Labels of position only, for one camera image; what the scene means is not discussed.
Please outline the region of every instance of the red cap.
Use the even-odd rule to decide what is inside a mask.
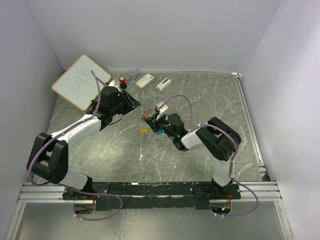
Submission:
[[[121,76],[119,77],[119,81],[120,83],[124,84],[126,82],[126,79],[123,76]]]

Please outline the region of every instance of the white remote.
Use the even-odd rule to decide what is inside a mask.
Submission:
[[[156,89],[158,89],[160,92],[165,89],[169,84],[171,83],[171,79],[165,78],[163,79],[157,86]]]

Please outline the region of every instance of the yellow object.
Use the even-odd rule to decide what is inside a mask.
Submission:
[[[149,128],[147,128],[147,127],[140,129],[140,133],[141,133],[141,134],[145,134],[145,133],[147,133],[148,131],[149,131]]]
[[[143,112],[143,115],[148,115],[148,114],[150,114],[152,112],[153,112],[153,110],[151,108],[149,108],[147,111]]]

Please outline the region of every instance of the white wall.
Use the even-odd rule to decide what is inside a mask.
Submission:
[[[243,72],[242,84],[294,237],[319,239],[319,0],[282,2]]]
[[[35,136],[49,126],[62,70],[24,0],[0,7],[0,239],[4,239]]]
[[[62,67],[242,72],[282,0],[27,0]]]

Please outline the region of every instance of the whiteboard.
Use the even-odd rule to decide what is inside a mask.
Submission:
[[[81,55],[64,74],[52,85],[52,90],[68,100],[82,111],[86,111],[91,100],[98,96],[95,75],[104,83],[108,83],[111,75],[93,61],[88,55]],[[99,82],[100,90],[104,86]]]

